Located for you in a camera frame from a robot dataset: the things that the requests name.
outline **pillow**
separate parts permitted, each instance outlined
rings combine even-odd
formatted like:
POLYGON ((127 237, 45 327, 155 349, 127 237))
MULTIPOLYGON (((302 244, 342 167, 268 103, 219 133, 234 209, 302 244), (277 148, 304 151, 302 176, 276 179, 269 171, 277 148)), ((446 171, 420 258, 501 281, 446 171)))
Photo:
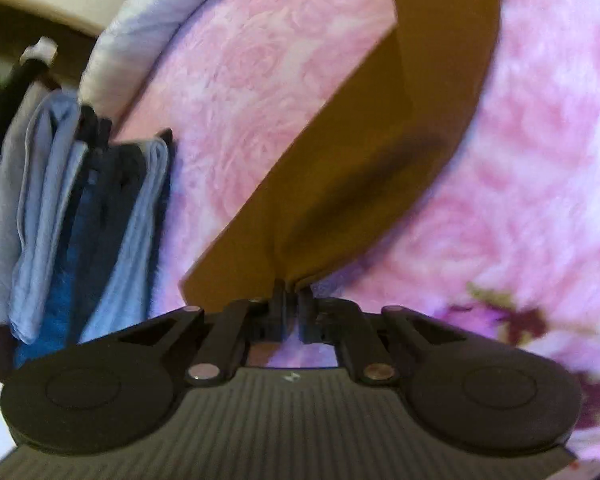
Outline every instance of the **pillow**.
POLYGON ((116 124, 171 38, 205 0, 126 0, 100 35, 78 97, 116 124))

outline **pink blanket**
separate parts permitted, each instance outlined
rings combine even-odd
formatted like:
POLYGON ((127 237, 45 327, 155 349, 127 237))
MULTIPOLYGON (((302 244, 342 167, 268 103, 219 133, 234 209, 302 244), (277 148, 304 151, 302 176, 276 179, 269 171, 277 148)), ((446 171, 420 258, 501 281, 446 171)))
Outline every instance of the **pink blanket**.
MULTIPOLYGON (((155 313, 182 304, 184 273, 393 21, 392 0, 209 0, 180 31, 119 137, 170 126, 180 141, 155 313)), ((317 289, 560 361, 586 394, 571 447, 600 458, 600 0, 504 0, 452 167, 317 289)), ((296 350, 270 364, 333 359, 296 350)))

